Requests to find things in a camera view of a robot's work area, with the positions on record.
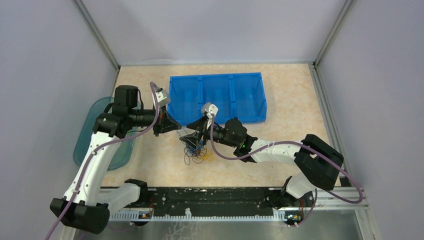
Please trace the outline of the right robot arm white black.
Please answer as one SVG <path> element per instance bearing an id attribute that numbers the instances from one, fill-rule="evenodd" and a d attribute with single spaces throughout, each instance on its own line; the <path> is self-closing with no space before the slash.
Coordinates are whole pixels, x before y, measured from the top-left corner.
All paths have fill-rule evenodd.
<path id="1" fill-rule="evenodd" d="M 287 206 L 295 206 L 305 194 L 315 189 L 334 189 L 339 168 L 344 163 L 341 153 L 314 134 L 307 134 L 301 141 L 267 141 L 253 137 L 237 117 L 224 126 L 212 123 L 206 116 L 188 124 L 193 133 L 179 139 L 193 149 L 211 142 L 234 148 L 233 159 L 244 163 L 273 162 L 295 165 L 300 172 L 289 176 L 277 197 Z"/>

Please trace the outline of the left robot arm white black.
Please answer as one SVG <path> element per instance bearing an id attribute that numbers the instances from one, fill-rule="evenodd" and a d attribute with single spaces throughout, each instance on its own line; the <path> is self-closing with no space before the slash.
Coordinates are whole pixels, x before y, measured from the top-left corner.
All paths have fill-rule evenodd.
<path id="1" fill-rule="evenodd" d="M 128 179 L 114 191 L 100 193 L 102 181 L 121 143 L 134 139 L 128 132 L 141 127 L 143 134 L 152 131 L 158 136 L 181 129 L 167 111 L 171 101 L 168 92 L 153 82 L 149 85 L 152 109 L 144 109 L 138 87 L 120 85 L 115 89 L 113 101 L 95 119 L 87 152 L 74 180 L 62 197 L 50 203 L 56 220 L 48 237 L 59 224 L 99 234 L 108 225 L 110 216 L 124 207 L 153 207 L 148 185 L 142 180 Z"/>

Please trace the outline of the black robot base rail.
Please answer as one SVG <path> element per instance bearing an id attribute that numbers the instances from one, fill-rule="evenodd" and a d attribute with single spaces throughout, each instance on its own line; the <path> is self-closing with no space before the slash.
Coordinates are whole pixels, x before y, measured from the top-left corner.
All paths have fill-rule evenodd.
<path id="1" fill-rule="evenodd" d="M 112 214 L 110 222 L 283 222 L 300 223 L 309 211 L 366 210 L 354 187 L 330 194 L 312 190 L 299 200 L 280 187 L 149 187 L 144 202 Z"/>

